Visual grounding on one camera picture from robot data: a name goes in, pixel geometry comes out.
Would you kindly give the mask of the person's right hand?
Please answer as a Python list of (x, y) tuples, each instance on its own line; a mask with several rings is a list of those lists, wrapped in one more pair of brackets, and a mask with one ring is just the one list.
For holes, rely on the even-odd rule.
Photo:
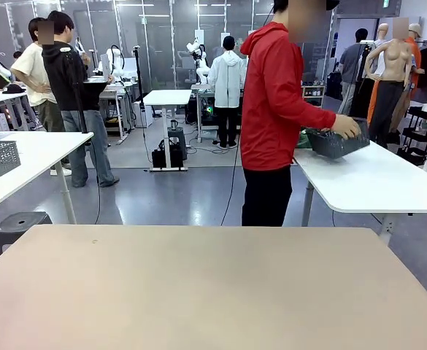
[(331, 130), (340, 135), (343, 139), (352, 139), (361, 134), (358, 123), (351, 117), (337, 114)]

